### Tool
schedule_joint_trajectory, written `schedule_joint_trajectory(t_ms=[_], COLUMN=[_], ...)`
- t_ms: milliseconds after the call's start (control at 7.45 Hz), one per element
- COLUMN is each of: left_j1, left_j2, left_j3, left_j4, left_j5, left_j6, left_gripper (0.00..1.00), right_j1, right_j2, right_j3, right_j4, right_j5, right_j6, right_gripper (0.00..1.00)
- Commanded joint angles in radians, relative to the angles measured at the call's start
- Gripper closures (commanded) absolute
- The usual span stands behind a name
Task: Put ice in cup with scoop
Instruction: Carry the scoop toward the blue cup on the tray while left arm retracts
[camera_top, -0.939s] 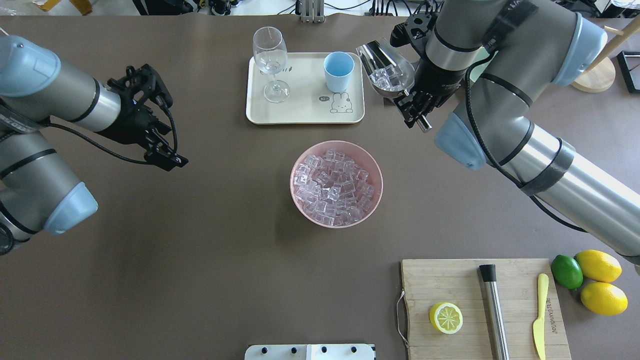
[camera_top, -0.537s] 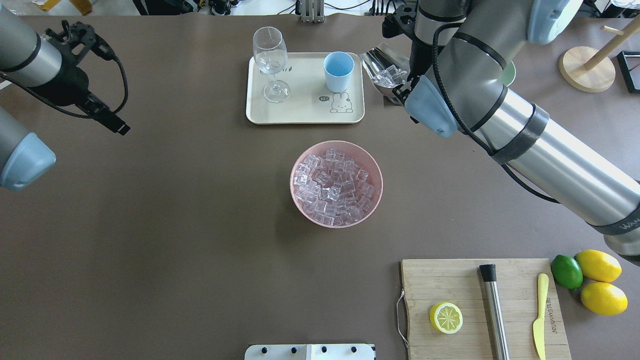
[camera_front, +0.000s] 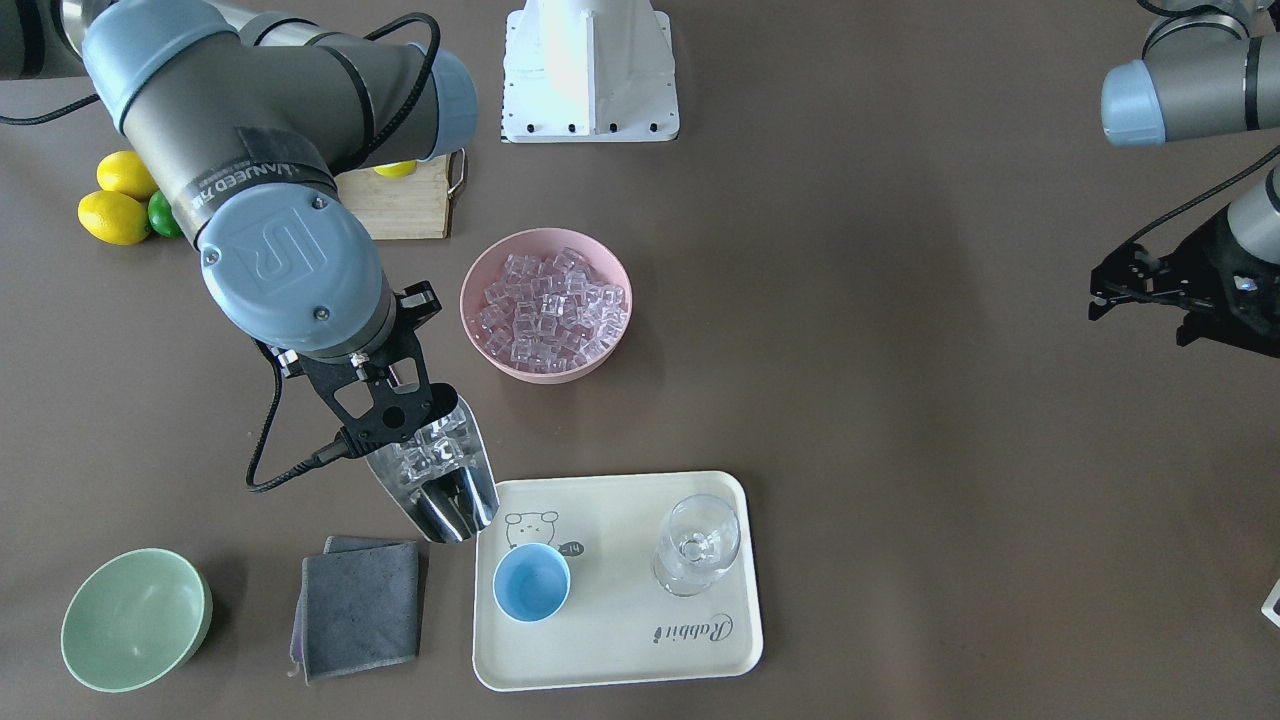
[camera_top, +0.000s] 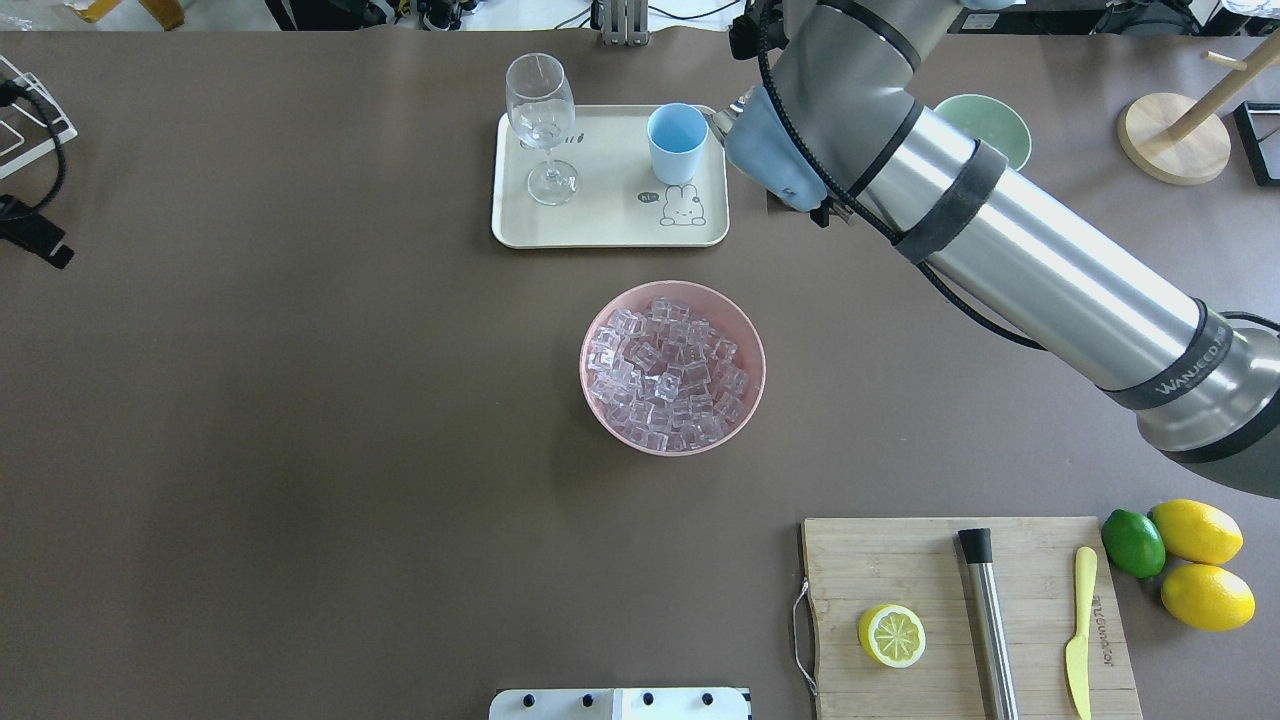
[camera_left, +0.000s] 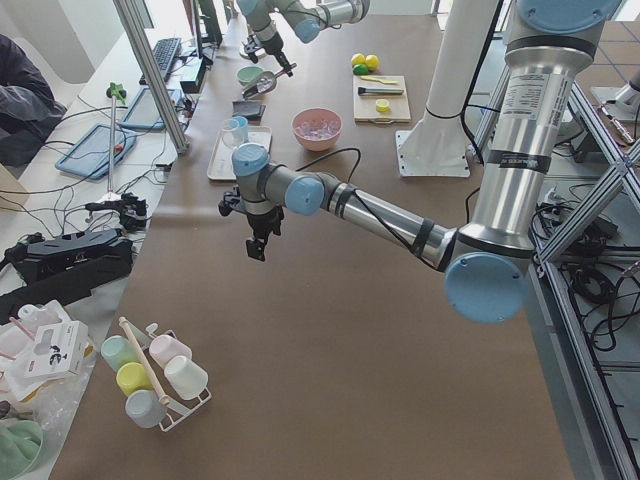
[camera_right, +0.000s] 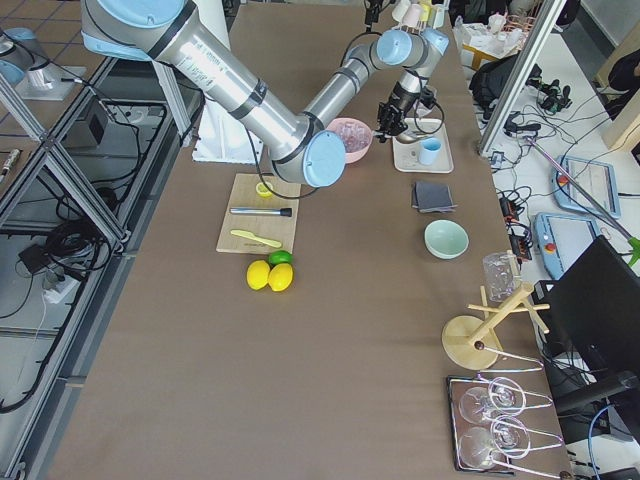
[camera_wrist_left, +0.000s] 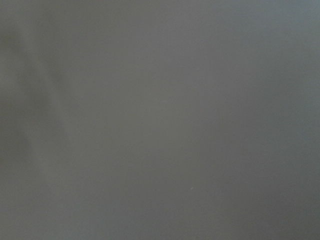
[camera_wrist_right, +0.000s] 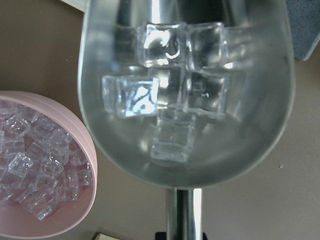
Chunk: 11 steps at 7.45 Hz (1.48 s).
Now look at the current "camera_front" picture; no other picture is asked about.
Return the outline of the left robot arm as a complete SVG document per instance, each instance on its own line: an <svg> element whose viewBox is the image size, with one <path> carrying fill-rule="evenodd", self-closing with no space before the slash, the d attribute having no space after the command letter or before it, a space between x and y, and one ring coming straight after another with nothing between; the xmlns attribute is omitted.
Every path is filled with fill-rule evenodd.
<svg viewBox="0 0 1280 720"><path fill-rule="evenodd" d="M1155 146L1279 123L1279 37L1261 17L1275 1L1147 1L1155 15L1140 56L1103 79L1107 141ZM1257 186L1216 211L1165 256L1134 233L1091 273L1091 319L1124 304L1178 307L1180 346L1212 340L1256 354L1279 351L1277 152L1249 165Z"/></svg>

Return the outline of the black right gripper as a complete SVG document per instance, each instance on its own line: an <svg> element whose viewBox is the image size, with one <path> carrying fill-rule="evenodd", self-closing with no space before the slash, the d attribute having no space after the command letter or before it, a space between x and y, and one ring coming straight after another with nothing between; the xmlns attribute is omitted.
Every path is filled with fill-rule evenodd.
<svg viewBox="0 0 1280 720"><path fill-rule="evenodd" d="M276 382L300 375L306 378L340 421L334 441L308 456L310 461L356 459L383 446L406 442L460 405L460 396L452 386L428 379L416 334L417 328L442 310L433 284L420 281L390 297L394 318L389 334L375 348L358 350L334 363L325 363L259 343L259 351L270 361Z"/></svg>

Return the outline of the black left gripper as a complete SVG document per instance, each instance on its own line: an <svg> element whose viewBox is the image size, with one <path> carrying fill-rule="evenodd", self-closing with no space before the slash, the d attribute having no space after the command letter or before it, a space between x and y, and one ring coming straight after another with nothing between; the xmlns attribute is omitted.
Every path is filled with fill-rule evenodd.
<svg viewBox="0 0 1280 720"><path fill-rule="evenodd" d="M1172 251L1158 255L1125 242L1091 272L1088 319L1097 322L1125 304L1155 304L1187 311L1175 342L1197 340L1279 356L1277 264L1245 251L1215 213Z"/></svg>

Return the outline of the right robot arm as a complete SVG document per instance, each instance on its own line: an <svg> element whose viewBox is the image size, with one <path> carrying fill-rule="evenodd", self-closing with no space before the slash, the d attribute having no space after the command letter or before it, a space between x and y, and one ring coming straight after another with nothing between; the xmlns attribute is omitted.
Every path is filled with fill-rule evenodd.
<svg viewBox="0 0 1280 720"><path fill-rule="evenodd" d="M465 64L215 1L5 1L3 78L84 76L141 155L204 283L282 375L339 418L308 465L406 442L457 395L428 382L431 286L394 291L337 177L445 158L474 136Z"/></svg>

